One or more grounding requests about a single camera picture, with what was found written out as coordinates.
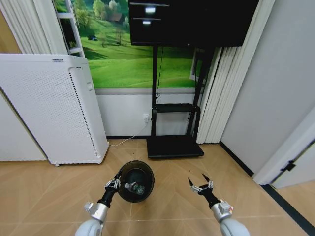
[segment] wall outlet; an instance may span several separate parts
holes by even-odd
[[[143,120],[147,124],[149,122],[149,113],[143,113]]]

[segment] black tv stand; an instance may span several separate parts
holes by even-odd
[[[147,138],[148,157],[153,159],[182,158],[203,156],[204,152],[197,144],[197,133],[200,120],[200,108],[198,101],[203,80],[207,76],[213,57],[214,48],[206,49],[199,78],[195,90],[193,103],[167,103],[157,104],[157,71],[158,71],[158,46],[153,46],[153,83],[152,83],[152,127],[151,136]],[[185,135],[164,135],[157,136],[157,113],[167,112],[189,112],[189,122]]]

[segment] white wall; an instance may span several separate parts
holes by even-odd
[[[254,173],[315,105],[314,9],[276,0],[222,136]]]
[[[97,95],[107,136],[133,136],[144,126],[143,113],[151,115],[150,94]],[[159,103],[192,103],[193,94],[162,94]],[[157,114],[157,134],[185,134],[188,113]],[[139,135],[151,134],[151,120]]]

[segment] bottle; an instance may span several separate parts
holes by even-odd
[[[135,193],[137,195],[143,195],[145,191],[145,187],[136,182],[134,183],[126,183],[125,188],[129,190],[131,193]]]

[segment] landscape wallpaper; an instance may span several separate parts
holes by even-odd
[[[131,46],[128,1],[72,0],[72,2],[94,86],[151,87],[152,47]],[[58,12],[67,12],[64,0],[55,0],[55,5]],[[69,42],[68,45],[75,47],[74,42]],[[161,52],[162,47],[159,47],[158,72]],[[192,57],[192,48],[165,47],[159,86],[193,87],[194,81],[189,78]]]

